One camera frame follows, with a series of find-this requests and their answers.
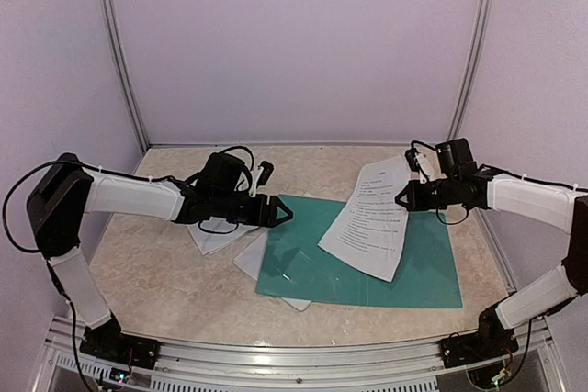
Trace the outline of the white Chinese agreement sheet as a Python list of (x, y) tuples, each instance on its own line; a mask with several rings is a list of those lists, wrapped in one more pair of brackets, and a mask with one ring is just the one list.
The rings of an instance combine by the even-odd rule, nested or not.
[(403, 251), (408, 211), (394, 201), (411, 171), (397, 155), (366, 164), (318, 246), (358, 271), (390, 282)]

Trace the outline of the white printed top sheet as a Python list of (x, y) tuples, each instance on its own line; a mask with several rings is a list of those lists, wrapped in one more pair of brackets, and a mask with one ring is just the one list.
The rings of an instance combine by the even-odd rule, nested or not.
[[(266, 249), (267, 238), (268, 232), (262, 232), (258, 238), (256, 238), (249, 245), (247, 245), (244, 248), (244, 250), (241, 251), (233, 260), (233, 263), (240, 270), (242, 270), (245, 274), (247, 274), (255, 281), (258, 280), (260, 274), (261, 265)], [(311, 304), (311, 301), (309, 300), (293, 299), (287, 297), (282, 297), (281, 300), (283, 300), (299, 312), (306, 310)]]

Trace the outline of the green file folder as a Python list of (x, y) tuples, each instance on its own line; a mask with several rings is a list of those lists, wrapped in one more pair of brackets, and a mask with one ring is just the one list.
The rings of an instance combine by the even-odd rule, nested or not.
[(400, 211), (373, 218), (345, 203), (281, 196), (293, 218), (270, 229), (256, 283), (262, 296), (375, 308), (459, 309), (458, 272), (444, 219)]

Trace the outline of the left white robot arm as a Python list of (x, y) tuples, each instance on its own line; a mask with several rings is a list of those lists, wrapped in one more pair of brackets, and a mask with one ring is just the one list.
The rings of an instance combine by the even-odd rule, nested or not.
[(129, 349), (126, 335), (108, 324), (114, 315), (81, 251), (84, 215), (113, 213), (198, 225), (213, 218), (233, 225), (274, 228), (294, 213), (278, 196), (259, 193), (274, 167), (252, 168), (226, 151), (214, 152), (186, 179), (131, 176), (107, 171), (65, 153), (45, 173), (27, 200), (28, 219), (51, 277), (108, 359)]

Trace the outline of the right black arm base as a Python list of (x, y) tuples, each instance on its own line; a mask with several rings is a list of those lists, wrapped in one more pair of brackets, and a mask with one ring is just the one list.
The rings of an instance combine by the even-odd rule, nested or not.
[(506, 329), (499, 321), (496, 306), (486, 308), (478, 317), (474, 332), (452, 333), (439, 341), (445, 368), (490, 360), (515, 353), (519, 349), (513, 329)]

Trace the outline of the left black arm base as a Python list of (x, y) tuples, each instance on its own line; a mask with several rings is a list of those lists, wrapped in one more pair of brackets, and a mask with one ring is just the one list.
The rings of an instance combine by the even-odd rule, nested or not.
[(161, 343), (155, 339), (124, 333), (113, 314), (97, 328), (86, 326), (80, 344), (83, 354), (148, 370), (154, 369), (160, 348)]

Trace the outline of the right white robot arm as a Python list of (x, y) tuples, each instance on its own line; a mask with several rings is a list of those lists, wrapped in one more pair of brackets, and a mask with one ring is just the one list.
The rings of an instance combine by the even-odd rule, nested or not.
[(410, 212), (478, 211), (515, 280), (509, 297), (481, 313), (469, 340), (476, 357), (492, 357), (507, 331), (586, 295), (586, 187), (477, 164), (464, 138), (436, 145), (413, 140), (405, 158), (417, 176), (396, 203)]

